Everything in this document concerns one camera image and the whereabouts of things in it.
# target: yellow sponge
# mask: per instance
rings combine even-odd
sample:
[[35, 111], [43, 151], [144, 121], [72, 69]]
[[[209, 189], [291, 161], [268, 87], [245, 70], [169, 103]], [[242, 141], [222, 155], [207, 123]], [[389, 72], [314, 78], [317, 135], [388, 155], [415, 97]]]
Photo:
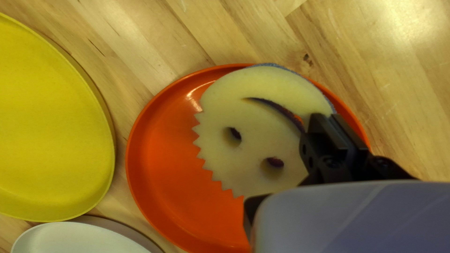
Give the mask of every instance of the yellow sponge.
[[307, 176], [298, 152], [300, 131], [287, 117], [259, 98], [300, 116], [330, 115], [323, 94], [305, 78], [282, 68], [245, 68], [218, 79], [202, 95], [199, 135], [204, 169], [235, 197], [250, 197], [295, 187]]

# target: white plate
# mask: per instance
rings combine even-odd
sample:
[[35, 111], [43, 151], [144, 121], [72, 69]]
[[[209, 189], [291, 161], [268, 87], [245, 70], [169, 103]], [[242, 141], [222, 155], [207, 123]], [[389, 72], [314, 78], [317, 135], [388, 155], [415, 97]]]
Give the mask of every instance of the white plate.
[[150, 239], [120, 223], [93, 216], [44, 223], [25, 231], [11, 253], [163, 253]]

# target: smiley face sponge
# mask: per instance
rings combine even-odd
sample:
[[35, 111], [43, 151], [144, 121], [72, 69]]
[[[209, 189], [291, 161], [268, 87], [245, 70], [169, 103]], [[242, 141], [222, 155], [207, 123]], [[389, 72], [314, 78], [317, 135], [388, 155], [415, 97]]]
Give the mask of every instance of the smiley face sponge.
[[194, 144], [212, 179], [245, 198], [295, 187], [306, 176], [296, 125], [263, 99], [278, 104], [308, 126], [312, 113], [332, 106], [305, 78], [283, 68], [244, 68], [219, 78], [200, 99]]

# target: wooden surface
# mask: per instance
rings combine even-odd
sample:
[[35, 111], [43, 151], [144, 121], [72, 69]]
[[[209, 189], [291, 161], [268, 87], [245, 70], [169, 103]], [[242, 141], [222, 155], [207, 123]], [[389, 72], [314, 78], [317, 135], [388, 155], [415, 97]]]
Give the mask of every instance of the wooden surface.
[[[155, 94], [202, 68], [275, 62], [307, 75], [351, 107], [374, 153], [450, 181], [448, 0], [0, 0], [0, 12], [67, 50], [109, 106], [117, 167], [89, 214], [132, 226], [167, 253], [183, 251], [135, 205], [126, 140]], [[0, 253], [34, 225], [0, 216]]]

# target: sponge eye hole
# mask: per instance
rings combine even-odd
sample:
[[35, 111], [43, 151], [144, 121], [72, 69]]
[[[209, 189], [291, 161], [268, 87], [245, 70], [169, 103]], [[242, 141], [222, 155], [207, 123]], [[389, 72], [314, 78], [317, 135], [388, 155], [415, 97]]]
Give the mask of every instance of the sponge eye hole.
[[242, 142], [241, 133], [234, 127], [226, 127], [223, 131], [224, 140], [232, 147], [237, 147]]

